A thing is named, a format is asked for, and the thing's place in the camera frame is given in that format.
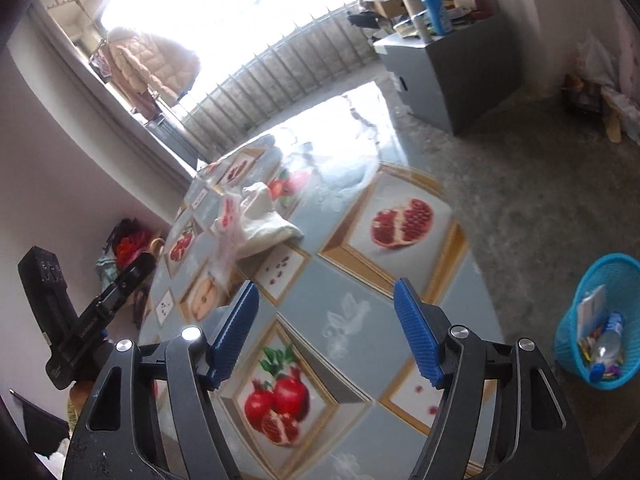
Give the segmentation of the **left hand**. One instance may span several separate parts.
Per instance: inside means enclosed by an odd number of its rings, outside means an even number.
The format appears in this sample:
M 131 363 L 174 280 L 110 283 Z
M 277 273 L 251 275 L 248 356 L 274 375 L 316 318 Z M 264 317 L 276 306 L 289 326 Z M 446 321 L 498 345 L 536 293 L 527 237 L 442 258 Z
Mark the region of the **left hand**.
M 88 397 L 91 396 L 94 382 L 90 380 L 81 380 L 75 382 L 73 387 L 70 388 L 70 405 L 74 412 L 79 415 L 84 408 Z

